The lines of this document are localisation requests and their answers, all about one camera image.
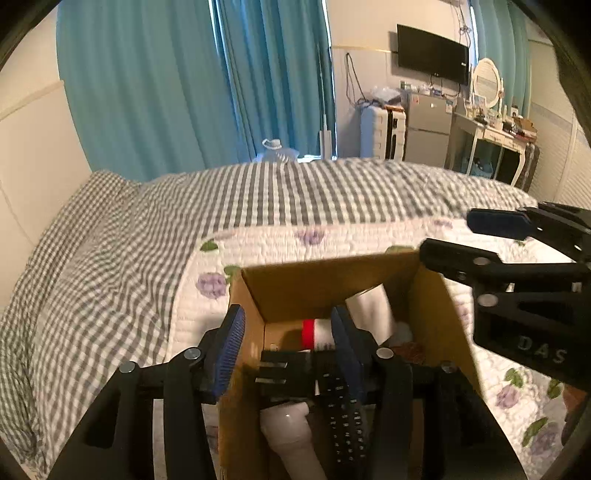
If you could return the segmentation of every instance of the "television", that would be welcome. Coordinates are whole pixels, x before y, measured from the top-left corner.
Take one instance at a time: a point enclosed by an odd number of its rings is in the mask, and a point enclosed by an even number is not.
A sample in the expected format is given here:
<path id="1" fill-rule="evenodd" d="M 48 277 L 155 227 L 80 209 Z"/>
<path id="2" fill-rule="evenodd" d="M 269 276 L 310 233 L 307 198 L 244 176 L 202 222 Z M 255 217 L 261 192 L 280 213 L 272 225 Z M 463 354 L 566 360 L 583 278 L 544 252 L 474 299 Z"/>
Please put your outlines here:
<path id="1" fill-rule="evenodd" d="M 398 26 L 398 66 L 468 85 L 468 47 L 418 28 Z"/>

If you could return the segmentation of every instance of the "silver refrigerator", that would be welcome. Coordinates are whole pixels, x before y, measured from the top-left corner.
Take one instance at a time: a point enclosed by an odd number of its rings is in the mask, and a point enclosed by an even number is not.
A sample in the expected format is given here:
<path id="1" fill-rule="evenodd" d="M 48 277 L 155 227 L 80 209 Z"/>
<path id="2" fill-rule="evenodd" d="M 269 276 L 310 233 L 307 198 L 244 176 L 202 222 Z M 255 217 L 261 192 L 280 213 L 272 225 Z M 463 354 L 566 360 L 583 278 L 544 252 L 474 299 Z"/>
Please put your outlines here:
<path id="1" fill-rule="evenodd" d="M 404 161 L 445 166 L 452 102 L 441 97 L 409 93 Z"/>

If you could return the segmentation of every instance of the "bed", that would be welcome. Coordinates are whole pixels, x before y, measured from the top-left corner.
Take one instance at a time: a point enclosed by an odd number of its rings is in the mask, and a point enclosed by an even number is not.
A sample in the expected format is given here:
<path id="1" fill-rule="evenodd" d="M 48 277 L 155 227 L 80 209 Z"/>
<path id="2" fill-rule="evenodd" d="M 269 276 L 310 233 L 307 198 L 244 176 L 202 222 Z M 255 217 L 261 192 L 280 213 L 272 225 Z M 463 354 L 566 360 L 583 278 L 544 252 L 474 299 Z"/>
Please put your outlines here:
<path id="1" fill-rule="evenodd" d="M 427 236 L 484 242 L 504 261 L 565 261 L 534 240 L 474 235 L 463 220 L 473 207 L 535 204 L 496 181 L 380 160 L 250 163 L 149 183 L 93 173 L 41 237 L 0 322 L 0 434 L 44 478 L 118 365 L 167 361 L 219 325 L 236 267 Z M 469 337 L 470 290 L 448 286 Z M 560 451 L 561 385 L 472 349 L 487 404 L 539 478 Z"/>

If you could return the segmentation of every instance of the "water bottle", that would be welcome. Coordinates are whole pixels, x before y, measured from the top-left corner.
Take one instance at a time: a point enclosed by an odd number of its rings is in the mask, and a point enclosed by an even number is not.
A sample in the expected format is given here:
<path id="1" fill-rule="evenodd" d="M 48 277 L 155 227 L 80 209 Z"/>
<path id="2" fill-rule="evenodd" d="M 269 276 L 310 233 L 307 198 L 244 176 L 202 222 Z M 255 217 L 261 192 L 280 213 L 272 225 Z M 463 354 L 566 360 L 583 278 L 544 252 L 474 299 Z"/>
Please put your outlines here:
<path id="1" fill-rule="evenodd" d="M 262 155 L 258 155 L 261 161 L 285 163 L 288 161 L 297 161 L 297 157 L 300 155 L 300 152 L 293 148 L 282 147 L 281 140 L 278 138 L 274 138 L 273 140 L 266 138 L 262 141 L 262 145 L 266 148 L 266 151 Z"/>

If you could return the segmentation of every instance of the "white desk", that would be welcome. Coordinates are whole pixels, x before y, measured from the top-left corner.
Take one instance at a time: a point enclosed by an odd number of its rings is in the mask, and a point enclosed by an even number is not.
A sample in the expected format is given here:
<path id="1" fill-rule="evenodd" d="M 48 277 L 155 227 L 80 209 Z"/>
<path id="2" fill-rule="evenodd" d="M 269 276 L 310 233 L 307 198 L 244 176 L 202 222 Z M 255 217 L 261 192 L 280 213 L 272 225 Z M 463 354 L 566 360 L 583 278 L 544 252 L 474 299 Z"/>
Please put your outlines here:
<path id="1" fill-rule="evenodd" d="M 453 114 L 452 122 L 452 136 L 455 137 L 454 130 L 461 130 L 474 136 L 466 175 L 469 175 L 472 171 L 472 164 L 474 163 L 474 152 L 476 151 L 476 143 L 479 140 L 484 140 L 492 144 L 499 145 L 501 147 L 501 152 L 499 153 L 499 160 L 496 162 L 495 174 L 493 175 L 494 179 L 499 173 L 499 167 L 501 166 L 501 160 L 503 157 L 504 149 L 517 152 L 519 154 L 519 164 L 517 165 L 515 176 L 513 176 L 513 180 L 511 180 L 511 185 L 515 186 L 515 183 L 517 182 L 517 179 L 519 178 L 519 175 L 521 174 L 521 171 L 523 170 L 523 167 L 525 165 L 525 147 L 527 146 L 527 140 L 516 138 L 514 135 L 511 135 L 503 130 L 497 130 L 487 125 L 482 125 L 476 122 L 475 120 L 472 120 L 471 118 L 459 115 L 457 113 Z M 457 138 L 452 138 L 450 141 L 449 152 L 449 157 L 452 162 L 454 162 L 456 158 L 456 149 Z"/>

